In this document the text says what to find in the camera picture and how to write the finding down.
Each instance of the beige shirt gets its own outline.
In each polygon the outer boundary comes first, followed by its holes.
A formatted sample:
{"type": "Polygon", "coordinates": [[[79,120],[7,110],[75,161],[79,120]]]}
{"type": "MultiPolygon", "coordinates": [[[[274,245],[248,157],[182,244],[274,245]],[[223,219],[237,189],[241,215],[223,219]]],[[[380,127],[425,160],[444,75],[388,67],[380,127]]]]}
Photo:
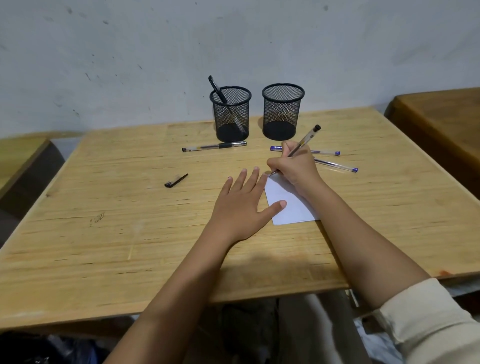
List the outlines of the beige shirt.
{"type": "Polygon", "coordinates": [[[480,363],[480,323],[430,278],[375,311],[408,364],[480,363]]]}

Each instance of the sheet of paper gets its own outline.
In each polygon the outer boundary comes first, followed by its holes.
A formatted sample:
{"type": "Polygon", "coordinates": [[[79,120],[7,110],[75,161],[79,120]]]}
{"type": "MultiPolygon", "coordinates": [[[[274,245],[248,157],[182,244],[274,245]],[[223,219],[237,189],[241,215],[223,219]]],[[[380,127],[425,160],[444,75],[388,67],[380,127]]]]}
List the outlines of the sheet of paper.
{"type": "Polygon", "coordinates": [[[287,202],[287,207],[273,217],[274,225],[319,220],[313,207],[297,193],[293,184],[281,173],[275,173],[268,178],[265,194],[269,206],[280,200],[287,202]]]}

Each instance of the wooden table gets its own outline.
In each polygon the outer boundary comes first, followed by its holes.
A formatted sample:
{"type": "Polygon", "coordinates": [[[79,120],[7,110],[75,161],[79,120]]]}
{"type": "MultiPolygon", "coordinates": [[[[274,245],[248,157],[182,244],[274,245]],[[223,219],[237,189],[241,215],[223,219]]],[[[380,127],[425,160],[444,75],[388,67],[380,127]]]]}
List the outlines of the wooden table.
{"type": "Polygon", "coordinates": [[[480,198],[480,87],[399,95],[385,115],[480,198]]]}
{"type": "Polygon", "coordinates": [[[48,146],[46,138],[0,139],[0,198],[48,146]]]}
{"type": "MultiPolygon", "coordinates": [[[[279,155],[257,122],[246,147],[188,153],[217,142],[212,121],[90,132],[0,250],[0,328],[144,310],[226,177],[279,155]]],[[[363,219],[434,276],[480,271],[480,204],[465,188],[373,109],[303,113],[297,137],[317,123],[311,147],[359,172],[318,169],[363,219]]],[[[345,287],[320,223],[269,222],[230,251],[211,302],[345,287]]]]}

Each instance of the empty mesh pen holder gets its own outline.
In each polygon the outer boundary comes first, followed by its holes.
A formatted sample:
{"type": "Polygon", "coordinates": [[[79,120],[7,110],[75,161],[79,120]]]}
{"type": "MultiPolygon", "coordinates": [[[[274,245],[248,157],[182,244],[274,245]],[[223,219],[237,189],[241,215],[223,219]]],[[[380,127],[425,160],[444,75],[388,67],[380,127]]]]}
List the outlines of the empty mesh pen holder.
{"type": "Polygon", "coordinates": [[[268,139],[288,140],[295,135],[300,101],[305,90],[293,84],[273,84],[262,90],[263,133],[268,139]]]}
{"type": "Polygon", "coordinates": [[[216,137],[222,142],[241,142],[248,137],[248,107],[252,93],[244,87],[220,88],[228,103],[224,104],[215,91],[210,93],[215,116],[216,137]]]}

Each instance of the person's left hand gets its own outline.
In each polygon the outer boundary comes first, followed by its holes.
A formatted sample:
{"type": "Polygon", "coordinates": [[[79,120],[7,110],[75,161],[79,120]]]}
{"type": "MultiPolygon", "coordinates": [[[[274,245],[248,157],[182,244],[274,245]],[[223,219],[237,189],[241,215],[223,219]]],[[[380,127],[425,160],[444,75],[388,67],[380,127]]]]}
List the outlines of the person's left hand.
{"type": "Polygon", "coordinates": [[[242,169],[232,186],[233,178],[228,177],[218,196],[210,221],[204,232],[226,240],[230,245],[250,238],[267,224],[270,219],[285,208],[287,202],[277,201],[258,212],[258,201],[265,188],[268,175],[258,179],[259,168],[253,169],[245,184],[247,170],[242,169]]]}

